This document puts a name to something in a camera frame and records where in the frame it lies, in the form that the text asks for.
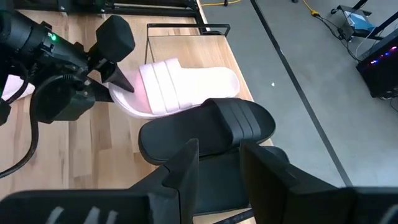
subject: white slide sandal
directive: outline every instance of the white slide sandal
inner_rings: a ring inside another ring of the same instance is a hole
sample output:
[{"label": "white slide sandal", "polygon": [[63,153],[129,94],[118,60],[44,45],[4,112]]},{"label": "white slide sandal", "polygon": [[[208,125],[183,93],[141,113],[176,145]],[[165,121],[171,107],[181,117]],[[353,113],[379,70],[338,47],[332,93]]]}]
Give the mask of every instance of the white slide sandal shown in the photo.
[{"label": "white slide sandal", "polygon": [[135,92],[109,83],[113,101],[136,118],[159,118],[201,105],[208,98],[239,93],[239,80],[229,68],[182,68],[177,58],[126,72]]},{"label": "white slide sandal", "polygon": [[[13,96],[14,93],[16,93],[19,90],[19,88],[22,86],[23,82],[24,81],[21,80],[16,75],[8,75],[6,86],[4,87],[4,91],[2,93],[1,98],[3,100],[8,100],[10,97]],[[33,86],[32,84],[29,83],[27,85],[25,92],[18,99],[21,99],[25,96],[32,94],[34,90],[35,90],[35,86]]]}]

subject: wooden table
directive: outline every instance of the wooden table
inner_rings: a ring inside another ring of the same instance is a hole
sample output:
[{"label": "wooden table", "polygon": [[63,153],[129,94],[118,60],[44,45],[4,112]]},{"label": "wooden table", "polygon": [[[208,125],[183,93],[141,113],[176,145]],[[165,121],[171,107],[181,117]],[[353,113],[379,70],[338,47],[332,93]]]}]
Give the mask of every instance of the wooden table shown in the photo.
[{"label": "wooden table", "polygon": [[[95,30],[104,19],[96,16],[63,17],[56,12],[23,11],[36,22],[47,21],[53,31],[88,50],[95,42]],[[144,63],[147,23],[194,23],[189,18],[123,16],[131,26],[136,48],[119,66],[136,70]],[[197,30],[153,29],[150,35],[197,34]],[[239,97],[252,100],[234,55],[223,36],[151,37],[155,61],[178,57],[186,68],[225,66],[241,82]],[[90,76],[99,78],[98,73]],[[24,156],[30,144],[30,97],[12,104],[8,122],[0,127],[0,170]],[[144,119],[123,113],[112,103],[96,103],[79,120],[39,124],[39,146],[35,156],[16,173],[0,179],[0,198],[28,189],[125,189],[151,173],[137,145]],[[241,211],[195,217],[195,223],[214,223]],[[245,223],[254,223],[254,219]]]}]

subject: power cord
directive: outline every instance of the power cord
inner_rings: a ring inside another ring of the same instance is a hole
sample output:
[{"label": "power cord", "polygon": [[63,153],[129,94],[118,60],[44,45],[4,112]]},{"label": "power cord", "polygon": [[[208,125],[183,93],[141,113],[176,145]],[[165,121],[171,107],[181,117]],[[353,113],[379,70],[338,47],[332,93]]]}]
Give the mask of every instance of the power cord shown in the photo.
[{"label": "power cord", "polygon": [[[228,2],[228,4],[234,4],[234,3],[238,3],[242,0],[235,0],[235,1],[231,1]],[[208,3],[208,4],[202,4],[201,6],[225,6],[225,2],[220,2],[220,3]]]},{"label": "power cord", "polygon": [[322,16],[314,16],[315,18],[317,18],[319,21],[321,21],[331,32],[331,34],[338,40],[340,40],[341,44],[345,47],[345,49],[347,50],[349,56],[351,56],[354,60],[356,60],[357,62],[360,62],[360,60],[355,57],[355,55],[352,53],[352,51],[349,49],[349,42],[346,40],[345,36],[342,34],[337,35],[336,32],[329,26],[329,24],[327,24],[325,21],[329,22],[330,24],[332,24],[333,26],[335,26],[337,28],[337,31],[340,33],[341,28],[339,28],[338,26],[336,26],[334,23],[330,22],[328,19],[323,18]]},{"label": "power cord", "polygon": [[8,103],[9,105],[12,102],[16,101],[25,92],[25,90],[29,84],[29,82],[28,82],[28,74],[29,73],[28,73],[27,69],[25,68],[25,65],[18,61],[15,61],[13,63],[15,63],[21,70],[24,82],[23,82],[22,86],[19,88],[19,90],[16,91],[9,99],[6,100],[6,103]]},{"label": "power cord", "polygon": [[[381,34],[384,32],[384,29],[380,32],[380,34],[378,35],[378,37],[380,37],[381,36]],[[368,54],[368,56],[371,54],[371,52],[372,52],[372,48],[374,47],[374,45],[376,44],[376,42],[377,42],[377,40],[375,40],[374,42],[373,42],[373,44],[372,44],[372,47],[369,49],[369,54]]]},{"label": "power cord", "polygon": [[362,42],[357,46],[357,48],[356,48],[356,50],[355,50],[355,57],[357,56],[357,53],[358,53],[358,49],[359,49],[359,47],[365,42],[365,40],[368,38],[368,37],[370,37],[370,35],[373,33],[373,31],[376,29],[376,27],[374,27],[373,28],[373,30],[362,40]]},{"label": "power cord", "polygon": [[[313,17],[319,19],[319,20],[329,29],[329,31],[331,32],[331,34],[332,34],[336,39],[340,40],[341,44],[346,48],[346,50],[347,50],[349,56],[351,56],[353,59],[355,59],[355,60],[359,63],[360,60],[359,60],[359,59],[352,53],[352,51],[349,49],[349,42],[348,42],[348,40],[346,40],[346,37],[344,36],[344,34],[342,34],[342,33],[343,33],[343,30],[342,30],[340,27],[338,27],[336,24],[334,24],[334,23],[332,23],[331,21],[329,21],[328,19],[322,17],[318,11],[312,9],[311,6],[308,5],[308,3],[307,3],[306,0],[303,0],[303,2],[304,2],[304,4],[306,5],[306,7],[308,8],[308,10],[310,10],[311,16],[313,16]],[[329,24],[327,24],[326,22],[329,22],[331,25],[333,25],[334,27],[336,27],[336,28],[337,28],[337,31],[338,31],[338,33],[339,33],[339,35],[337,35],[336,32],[335,32],[335,31],[329,26]]]},{"label": "power cord", "polygon": [[30,100],[30,106],[29,106],[30,129],[31,129],[31,136],[32,136],[32,139],[30,140],[30,147],[27,150],[26,155],[19,162],[14,164],[12,167],[0,172],[0,179],[19,170],[35,154],[35,151],[36,151],[36,148],[37,148],[37,145],[39,142],[39,122],[37,121],[37,116],[36,116],[38,98],[41,94],[41,91],[47,85],[51,84],[54,81],[62,79],[62,78],[63,78],[63,75],[57,75],[57,76],[50,77],[50,78],[46,79],[46,81],[44,81],[40,86],[38,86],[35,89],[35,91],[33,92],[32,98]]}]

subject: black cable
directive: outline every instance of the black cable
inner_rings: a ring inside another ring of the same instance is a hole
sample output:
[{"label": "black cable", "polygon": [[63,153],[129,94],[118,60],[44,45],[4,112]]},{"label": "black cable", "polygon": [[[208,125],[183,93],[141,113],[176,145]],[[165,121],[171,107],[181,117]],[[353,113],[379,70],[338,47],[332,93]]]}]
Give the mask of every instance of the black cable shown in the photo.
[{"label": "black cable", "polygon": [[21,72],[23,73],[22,75],[23,75],[24,82],[23,82],[22,86],[19,88],[19,90],[16,91],[8,100],[6,100],[6,103],[8,103],[8,104],[11,104],[12,102],[16,101],[20,96],[22,96],[22,94],[24,94],[24,92],[29,84],[28,71],[25,68],[24,64],[22,64],[18,61],[15,61],[13,63],[16,63],[19,66]]},{"label": "black cable", "polygon": [[0,179],[3,177],[6,177],[13,172],[19,170],[21,167],[23,167],[34,155],[37,144],[39,142],[39,122],[37,121],[37,116],[36,116],[36,109],[37,109],[37,103],[39,100],[40,92],[50,83],[57,81],[59,79],[63,78],[63,75],[57,75],[50,77],[46,79],[40,86],[38,86],[35,91],[33,92],[32,98],[30,100],[30,106],[29,106],[29,117],[30,117],[30,129],[31,129],[31,136],[32,139],[30,140],[30,147],[26,152],[26,155],[15,165],[12,167],[6,169],[5,171],[0,172]]},{"label": "black cable", "polygon": [[338,40],[340,40],[341,44],[346,48],[349,56],[351,56],[354,60],[356,60],[357,62],[360,62],[360,60],[355,57],[354,53],[352,53],[352,51],[349,49],[348,45],[348,41],[345,39],[345,37],[343,35],[337,35],[336,32],[325,22],[329,22],[330,24],[334,25],[337,29],[340,29],[338,26],[336,26],[334,23],[332,23],[331,21],[329,21],[328,19],[323,18],[322,16],[315,16],[315,18],[319,19],[319,21],[321,21],[331,32],[331,34]]}]

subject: gray concrete floor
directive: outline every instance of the gray concrete floor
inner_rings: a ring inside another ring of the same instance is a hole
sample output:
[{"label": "gray concrete floor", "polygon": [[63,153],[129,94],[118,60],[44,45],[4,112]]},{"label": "gray concrete floor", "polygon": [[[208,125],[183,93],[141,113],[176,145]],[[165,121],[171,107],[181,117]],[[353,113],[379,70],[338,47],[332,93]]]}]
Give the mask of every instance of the gray concrete floor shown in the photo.
[{"label": "gray concrete floor", "polygon": [[[307,2],[322,16],[339,23],[341,17],[329,15],[330,9],[338,4],[353,6],[356,1]],[[353,185],[397,186],[398,113],[388,101],[370,97],[355,69],[356,62],[340,41],[310,15],[302,0],[297,4],[290,0],[259,0],[259,5]],[[363,9],[372,11],[369,19],[380,24],[397,7],[397,1],[378,0],[369,1]],[[343,186],[250,1],[228,7],[207,6],[204,12],[209,23],[231,25],[228,41],[254,100],[276,120],[274,144],[284,149],[299,168]],[[389,34],[395,24],[383,34]],[[354,39],[350,43],[353,52],[361,41]],[[358,55],[372,44],[366,40]]]}]

